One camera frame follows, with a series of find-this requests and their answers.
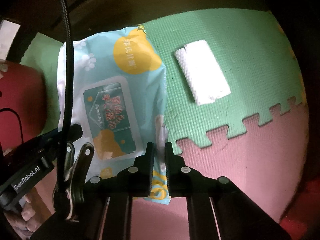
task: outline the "red object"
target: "red object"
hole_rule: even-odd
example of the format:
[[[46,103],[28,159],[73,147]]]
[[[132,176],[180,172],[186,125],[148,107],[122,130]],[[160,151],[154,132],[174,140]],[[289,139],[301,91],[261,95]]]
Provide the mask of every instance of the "red object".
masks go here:
[[[9,61],[0,62],[0,77],[0,109],[17,112],[26,142],[42,131],[47,118],[43,77],[34,68]],[[21,144],[18,119],[9,111],[0,113],[0,143],[3,151]]]
[[[292,240],[299,240],[320,215],[320,178],[306,183],[280,225]]]

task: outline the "pink foam mat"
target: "pink foam mat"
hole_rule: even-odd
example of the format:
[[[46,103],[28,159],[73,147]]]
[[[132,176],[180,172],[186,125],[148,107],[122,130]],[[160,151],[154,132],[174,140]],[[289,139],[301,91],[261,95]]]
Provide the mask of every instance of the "pink foam mat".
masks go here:
[[[197,147],[191,140],[177,142],[186,165],[204,176],[227,176],[275,221],[279,221],[300,181],[308,143],[308,110],[302,104],[273,121],[258,126],[259,116],[244,120],[247,132],[227,140],[227,126],[207,132],[212,146]],[[143,199],[133,202],[131,240],[188,240],[185,198],[168,206]]]

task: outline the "white cloth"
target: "white cloth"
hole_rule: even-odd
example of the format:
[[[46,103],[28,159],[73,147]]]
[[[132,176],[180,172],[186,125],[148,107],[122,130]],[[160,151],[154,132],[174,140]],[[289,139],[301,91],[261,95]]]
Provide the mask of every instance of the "white cloth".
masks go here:
[[[223,72],[205,40],[188,43],[175,52],[198,106],[231,93]]]
[[[6,20],[0,21],[0,59],[6,59],[20,25]]]

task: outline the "green foam mat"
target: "green foam mat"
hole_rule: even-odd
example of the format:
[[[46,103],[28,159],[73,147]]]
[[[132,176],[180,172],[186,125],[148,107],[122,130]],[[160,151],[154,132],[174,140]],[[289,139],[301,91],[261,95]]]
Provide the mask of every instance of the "green foam mat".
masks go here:
[[[42,133],[58,127],[60,118],[57,91],[57,64],[62,43],[41,33],[32,40],[20,64],[43,73],[47,92],[47,121]]]
[[[167,66],[167,109],[164,122],[175,144],[190,138],[199,147],[211,145],[206,132],[228,125],[227,137],[246,132],[242,120],[259,113],[259,125],[272,120],[269,108],[287,99],[302,102],[300,68],[287,37],[268,12],[206,9],[163,17],[144,24],[147,35]],[[185,44],[206,40],[231,89],[212,104],[197,106],[174,52]]]

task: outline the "baby wipes pack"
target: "baby wipes pack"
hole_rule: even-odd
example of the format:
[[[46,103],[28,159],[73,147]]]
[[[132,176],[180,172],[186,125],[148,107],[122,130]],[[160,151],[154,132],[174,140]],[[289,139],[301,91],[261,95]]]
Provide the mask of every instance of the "baby wipes pack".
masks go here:
[[[76,156],[85,142],[95,148],[86,181],[116,176],[144,154],[147,143],[157,145],[152,192],[147,200],[168,204],[163,148],[166,69],[143,25],[97,33],[74,42],[72,123],[83,136],[74,142]],[[62,127],[66,48],[58,58],[57,87]]]

